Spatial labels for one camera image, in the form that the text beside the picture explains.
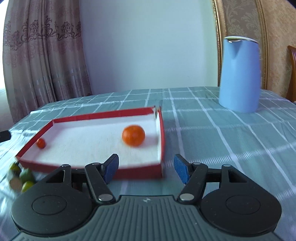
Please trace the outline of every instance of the red cardboard tray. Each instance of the red cardboard tray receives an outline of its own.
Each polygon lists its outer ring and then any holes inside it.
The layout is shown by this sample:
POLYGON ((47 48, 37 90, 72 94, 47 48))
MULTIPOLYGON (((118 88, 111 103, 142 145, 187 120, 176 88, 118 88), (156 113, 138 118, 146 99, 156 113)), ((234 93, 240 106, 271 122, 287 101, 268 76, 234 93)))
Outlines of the red cardboard tray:
POLYGON ((19 151, 24 168, 49 173, 62 164, 73 169, 119 156, 117 179, 162 178, 165 134, 161 110, 155 107, 116 110, 53 119, 19 151), (139 147, 127 146, 121 138, 129 125, 140 125, 146 134, 139 147), (38 138, 46 147, 36 146, 38 138))

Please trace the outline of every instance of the kettle spout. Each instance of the kettle spout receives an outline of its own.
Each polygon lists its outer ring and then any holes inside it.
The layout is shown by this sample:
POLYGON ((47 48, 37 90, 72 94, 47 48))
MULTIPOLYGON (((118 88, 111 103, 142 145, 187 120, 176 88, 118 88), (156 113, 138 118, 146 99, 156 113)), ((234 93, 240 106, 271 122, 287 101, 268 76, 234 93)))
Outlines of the kettle spout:
POLYGON ((229 46, 229 54, 231 56, 232 59, 235 59, 239 49, 240 49, 240 46, 242 44, 242 41, 241 40, 234 40, 234 39, 228 39, 227 40, 228 42, 228 46, 229 46))

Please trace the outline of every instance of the blue kettle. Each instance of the blue kettle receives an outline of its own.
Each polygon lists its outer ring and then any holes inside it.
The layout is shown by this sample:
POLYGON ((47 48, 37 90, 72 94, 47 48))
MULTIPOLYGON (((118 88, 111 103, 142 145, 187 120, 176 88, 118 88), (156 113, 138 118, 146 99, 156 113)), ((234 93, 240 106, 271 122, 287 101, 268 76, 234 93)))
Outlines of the blue kettle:
POLYGON ((255 112, 259 105, 260 86, 257 41, 240 36, 225 37, 219 104, 237 112, 255 112))

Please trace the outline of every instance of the plaid tablecloth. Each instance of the plaid tablecloth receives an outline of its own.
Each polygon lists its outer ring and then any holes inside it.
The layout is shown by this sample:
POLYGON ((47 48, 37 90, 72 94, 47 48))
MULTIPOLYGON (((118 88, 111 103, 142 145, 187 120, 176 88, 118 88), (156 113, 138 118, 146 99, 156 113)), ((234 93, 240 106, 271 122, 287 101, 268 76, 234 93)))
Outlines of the plaid tablecloth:
MULTIPOLYGON (((165 178, 112 181, 114 195, 177 195, 183 184, 173 168, 176 153, 210 168, 231 164, 280 201, 283 213, 276 233, 295 241, 296 105, 262 90, 258 111, 241 114, 220 106, 218 95, 218 87, 132 90, 59 101, 33 111, 11 128, 12 139, 0 144, 0 240, 17 233, 9 212, 16 195, 9 190, 5 173, 15 154, 46 123, 70 115, 161 106, 165 178)), ((208 184, 205 194, 216 188, 217 183, 208 184)))

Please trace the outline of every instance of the orange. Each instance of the orange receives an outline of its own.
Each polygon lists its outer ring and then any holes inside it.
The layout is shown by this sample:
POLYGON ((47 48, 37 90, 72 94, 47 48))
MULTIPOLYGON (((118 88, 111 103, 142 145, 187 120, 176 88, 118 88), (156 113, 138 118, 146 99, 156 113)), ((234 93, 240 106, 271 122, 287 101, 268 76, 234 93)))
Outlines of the orange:
POLYGON ((139 146, 145 139, 145 131, 142 127, 132 125, 126 127, 122 132, 122 140, 129 146, 139 146))

